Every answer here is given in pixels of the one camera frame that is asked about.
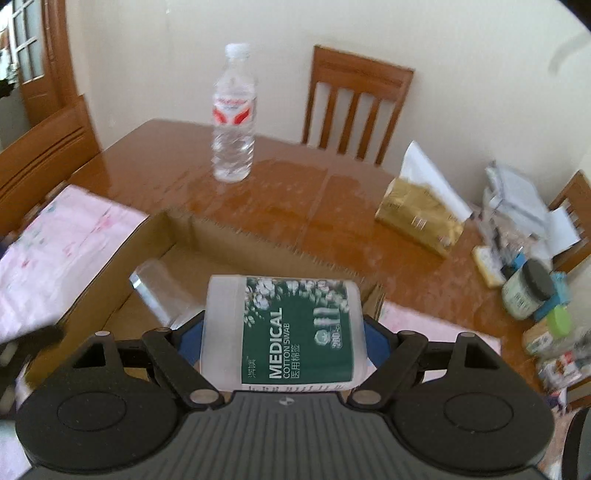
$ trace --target green label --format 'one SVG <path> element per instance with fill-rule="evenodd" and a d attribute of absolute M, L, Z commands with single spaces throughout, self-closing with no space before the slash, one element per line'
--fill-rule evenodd
<path fill-rule="evenodd" d="M 243 384 L 336 383 L 352 375 L 342 281 L 246 279 Z"/>

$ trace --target door glass pane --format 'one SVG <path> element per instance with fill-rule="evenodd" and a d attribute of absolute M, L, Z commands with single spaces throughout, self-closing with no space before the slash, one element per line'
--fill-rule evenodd
<path fill-rule="evenodd" d="M 41 2 L 35 0 L 25 7 L 27 38 L 39 37 L 41 34 Z"/>
<path fill-rule="evenodd" d="M 21 66 L 22 81 L 28 82 L 33 76 L 31 75 L 31 62 L 27 48 L 23 48 L 18 52 L 18 62 Z"/>
<path fill-rule="evenodd" d="M 17 40 L 17 46 L 25 43 L 27 38 L 25 35 L 25 22 L 24 22 L 24 17 L 22 16 L 22 13 L 18 14 L 14 18 L 14 30 L 15 30 L 14 35 Z"/>
<path fill-rule="evenodd" d="M 31 57 L 31 67 L 33 78 L 43 75 L 43 61 L 41 59 L 41 43 L 35 40 L 29 45 L 29 56 Z"/>

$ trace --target black jar lid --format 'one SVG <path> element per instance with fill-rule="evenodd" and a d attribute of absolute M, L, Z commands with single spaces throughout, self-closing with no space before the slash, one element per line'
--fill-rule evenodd
<path fill-rule="evenodd" d="M 539 301 L 549 300 L 556 293 L 550 274 L 539 260 L 528 260 L 522 269 L 526 285 Z"/>

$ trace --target red and white label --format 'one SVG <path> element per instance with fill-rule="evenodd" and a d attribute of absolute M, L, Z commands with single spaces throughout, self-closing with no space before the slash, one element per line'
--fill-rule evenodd
<path fill-rule="evenodd" d="M 241 125 L 252 119 L 254 100 L 248 98 L 213 96 L 213 123 Z"/>

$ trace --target green cap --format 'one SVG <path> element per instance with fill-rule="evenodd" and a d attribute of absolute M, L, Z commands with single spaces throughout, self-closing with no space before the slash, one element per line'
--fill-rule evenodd
<path fill-rule="evenodd" d="M 562 305 L 554 307 L 546 316 L 548 330 L 554 338 L 566 337 L 573 328 L 570 315 Z"/>

